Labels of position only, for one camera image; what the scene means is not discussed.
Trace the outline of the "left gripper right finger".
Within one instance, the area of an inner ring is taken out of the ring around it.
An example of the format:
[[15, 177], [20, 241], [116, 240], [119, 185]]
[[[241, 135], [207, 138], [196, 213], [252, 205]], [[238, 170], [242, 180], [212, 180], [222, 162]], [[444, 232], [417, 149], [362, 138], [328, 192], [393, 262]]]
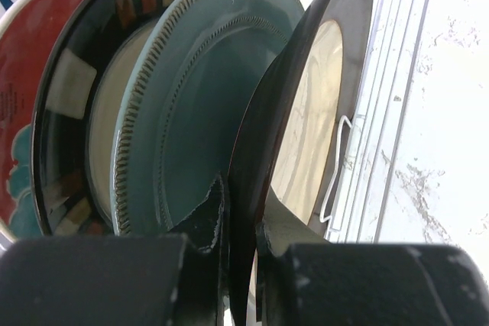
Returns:
[[256, 316], [264, 325], [486, 325], [469, 255], [433, 244], [331, 244], [267, 194], [257, 226]]

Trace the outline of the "teal green plate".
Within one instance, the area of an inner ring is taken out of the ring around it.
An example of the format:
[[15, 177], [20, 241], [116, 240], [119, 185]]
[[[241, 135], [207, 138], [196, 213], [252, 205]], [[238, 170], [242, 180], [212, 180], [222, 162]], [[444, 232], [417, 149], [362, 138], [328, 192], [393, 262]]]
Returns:
[[112, 148], [118, 235], [170, 230], [230, 163], [263, 74], [304, 12], [300, 0], [174, 0], [137, 59]]

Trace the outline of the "black striped rim plate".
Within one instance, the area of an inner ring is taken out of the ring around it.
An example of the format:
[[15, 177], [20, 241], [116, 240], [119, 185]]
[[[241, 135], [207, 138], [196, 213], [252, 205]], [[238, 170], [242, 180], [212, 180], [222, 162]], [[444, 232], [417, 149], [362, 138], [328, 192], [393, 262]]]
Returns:
[[105, 234], [115, 122], [134, 65], [173, 0], [82, 0], [44, 68], [31, 182], [44, 234]]

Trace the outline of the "brown rim cream plate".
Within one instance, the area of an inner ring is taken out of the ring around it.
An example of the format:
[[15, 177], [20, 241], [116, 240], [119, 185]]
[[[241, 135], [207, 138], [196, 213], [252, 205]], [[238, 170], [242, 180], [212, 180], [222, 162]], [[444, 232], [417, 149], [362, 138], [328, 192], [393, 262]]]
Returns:
[[246, 109], [228, 170], [229, 292], [247, 317], [256, 225], [279, 204], [301, 225], [326, 202], [355, 113], [373, 0], [313, 0]]

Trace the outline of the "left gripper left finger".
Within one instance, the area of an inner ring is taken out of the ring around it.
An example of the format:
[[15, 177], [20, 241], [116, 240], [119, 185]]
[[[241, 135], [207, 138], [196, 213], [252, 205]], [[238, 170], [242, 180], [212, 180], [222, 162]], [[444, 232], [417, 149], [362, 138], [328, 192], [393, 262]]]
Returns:
[[1, 258], [3, 325], [221, 325], [228, 193], [156, 237], [22, 240]]

